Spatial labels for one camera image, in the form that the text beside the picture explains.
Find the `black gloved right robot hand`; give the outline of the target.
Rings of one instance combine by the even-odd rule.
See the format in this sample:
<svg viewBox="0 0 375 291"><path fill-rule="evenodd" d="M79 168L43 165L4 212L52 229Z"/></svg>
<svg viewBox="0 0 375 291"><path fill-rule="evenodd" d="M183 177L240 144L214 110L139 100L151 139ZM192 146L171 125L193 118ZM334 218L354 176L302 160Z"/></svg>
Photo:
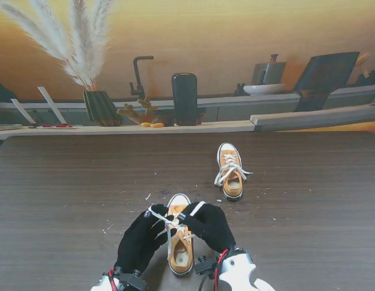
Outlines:
<svg viewBox="0 0 375 291"><path fill-rule="evenodd" d="M193 202L178 215L178 220L212 250L222 253L236 245L224 211L206 202Z"/></svg>

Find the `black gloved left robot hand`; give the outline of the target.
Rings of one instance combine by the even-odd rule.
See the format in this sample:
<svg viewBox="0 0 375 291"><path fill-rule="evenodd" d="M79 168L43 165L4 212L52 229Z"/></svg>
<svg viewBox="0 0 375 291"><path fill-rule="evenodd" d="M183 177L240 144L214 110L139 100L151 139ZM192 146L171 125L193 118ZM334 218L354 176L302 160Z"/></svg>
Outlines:
<svg viewBox="0 0 375 291"><path fill-rule="evenodd" d="M155 252L167 242L165 222L146 210L125 231L118 247L117 261L123 273L143 273Z"/></svg>

